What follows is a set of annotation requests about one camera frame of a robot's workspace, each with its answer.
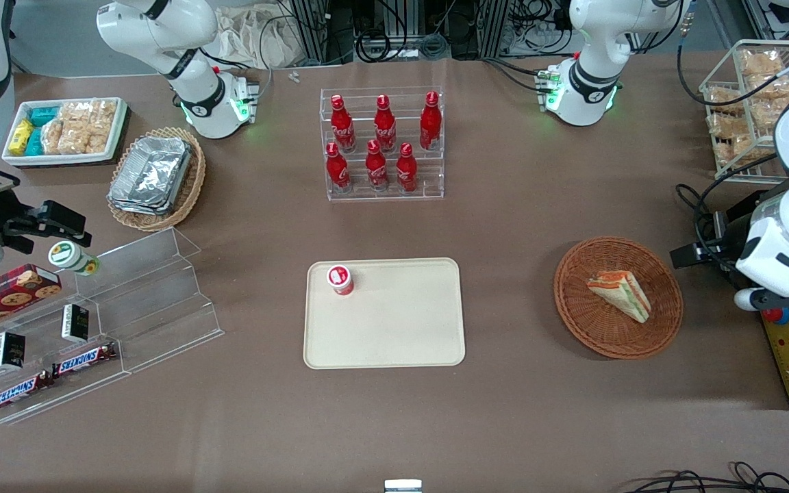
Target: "red coca-cola bottle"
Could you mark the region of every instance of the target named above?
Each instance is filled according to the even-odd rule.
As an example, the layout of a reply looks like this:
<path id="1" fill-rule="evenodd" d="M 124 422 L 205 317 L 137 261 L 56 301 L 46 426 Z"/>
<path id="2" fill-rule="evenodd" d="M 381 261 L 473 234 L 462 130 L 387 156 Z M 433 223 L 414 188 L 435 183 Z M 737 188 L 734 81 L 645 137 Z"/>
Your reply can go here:
<path id="1" fill-rule="evenodd" d="M 351 122 L 351 115 L 345 109 L 342 96 L 331 96 L 331 106 L 334 110 L 331 115 L 331 126 L 334 129 L 334 138 L 337 140 L 340 152 L 351 153 L 355 150 L 355 125 Z"/>
<path id="2" fill-rule="evenodd" d="M 328 177 L 331 177 L 334 193 L 346 194 L 351 192 L 348 165 L 345 162 L 345 158 L 340 155 L 337 144 L 329 143 L 326 153 L 328 154 Z"/>
<path id="3" fill-rule="evenodd" d="M 435 91 L 425 95 L 425 109 L 419 118 L 419 144 L 426 151 L 440 150 L 440 126 L 444 119 L 438 108 L 439 102 L 440 94 Z"/>
<path id="4" fill-rule="evenodd" d="M 380 94 L 376 98 L 376 118 L 373 124 L 376 126 L 376 140 L 383 153 L 390 153 L 395 149 L 395 116 L 388 108 L 388 96 Z"/>
<path id="5" fill-rule="evenodd" d="M 416 158 L 413 157 L 413 146 L 401 144 L 401 157 L 397 159 L 397 184 L 401 193 L 416 191 Z"/>
<path id="6" fill-rule="evenodd" d="M 384 192 L 388 190 L 388 175 L 386 175 L 386 157 L 379 152 L 379 141 L 371 138 L 367 142 L 367 177 L 370 178 L 370 188 L 373 191 Z"/>

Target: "red plaid cookie box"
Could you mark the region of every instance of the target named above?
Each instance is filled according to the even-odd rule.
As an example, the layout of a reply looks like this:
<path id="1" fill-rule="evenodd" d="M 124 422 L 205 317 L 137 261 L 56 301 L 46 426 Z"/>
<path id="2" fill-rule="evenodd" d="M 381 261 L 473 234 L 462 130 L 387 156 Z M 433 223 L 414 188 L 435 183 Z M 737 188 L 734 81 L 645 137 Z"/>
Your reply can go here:
<path id="1" fill-rule="evenodd" d="M 0 275 L 0 320 L 62 290 L 60 278 L 26 264 Z"/>

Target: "red and white cup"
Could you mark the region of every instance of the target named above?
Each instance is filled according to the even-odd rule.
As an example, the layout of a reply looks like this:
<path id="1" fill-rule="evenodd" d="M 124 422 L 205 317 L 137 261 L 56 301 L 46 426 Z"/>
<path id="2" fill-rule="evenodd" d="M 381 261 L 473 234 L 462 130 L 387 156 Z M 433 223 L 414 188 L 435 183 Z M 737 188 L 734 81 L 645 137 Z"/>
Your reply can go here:
<path id="1" fill-rule="evenodd" d="M 351 281 L 351 272 L 345 265 L 340 264 L 328 269 L 328 284 L 331 284 L 341 296 L 351 293 L 355 288 L 355 284 Z"/>

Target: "green and white container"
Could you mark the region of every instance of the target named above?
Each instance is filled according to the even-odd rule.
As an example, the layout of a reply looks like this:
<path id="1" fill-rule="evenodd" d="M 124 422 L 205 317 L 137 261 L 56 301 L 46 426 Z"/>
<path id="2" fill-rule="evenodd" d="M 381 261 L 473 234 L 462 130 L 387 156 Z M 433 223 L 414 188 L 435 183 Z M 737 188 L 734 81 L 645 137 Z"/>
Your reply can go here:
<path id="1" fill-rule="evenodd" d="M 63 240 L 51 246 L 47 261 L 59 268 L 71 270 L 78 275 L 93 275 L 99 270 L 99 259 L 81 250 L 73 241 Z"/>

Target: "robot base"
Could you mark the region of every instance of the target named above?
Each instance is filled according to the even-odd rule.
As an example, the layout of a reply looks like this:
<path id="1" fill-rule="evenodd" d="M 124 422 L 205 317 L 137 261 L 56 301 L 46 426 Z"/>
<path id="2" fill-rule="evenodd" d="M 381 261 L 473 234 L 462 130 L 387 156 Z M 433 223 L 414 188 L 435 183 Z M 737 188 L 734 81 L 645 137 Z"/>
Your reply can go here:
<path id="1" fill-rule="evenodd" d="M 577 60 L 569 58 L 558 65 L 550 65 L 548 70 L 560 74 L 560 87 L 554 93 L 548 94 L 544 106 L 548 112 L 555 113 L 558 118 L 567 124 L 575 126 L 588 126 L 601 120 L 601 117 L 610 108 L 616 90 L 610 91 L 607 96 L 603 92 L 597 93 L 601 99 L 596 103 L 586 103 L 583 94 L 573 87 L 569 73 Z"/>
<path id="2" fill-rule="evenodd" d="M 224 138 L 249 123 L 253 115 L 253 107 L 243 103 L 249 97 L 247 83 L 244 78 L 234 77 L 228 72 L 218 74 L 225 82 L 225 96 L 218 103 L 209 116 L 192 115 L 182 104 L 181 108 L 188 118 L 188 123 L 194 125 L 198 134 L 206 138 Z"/>

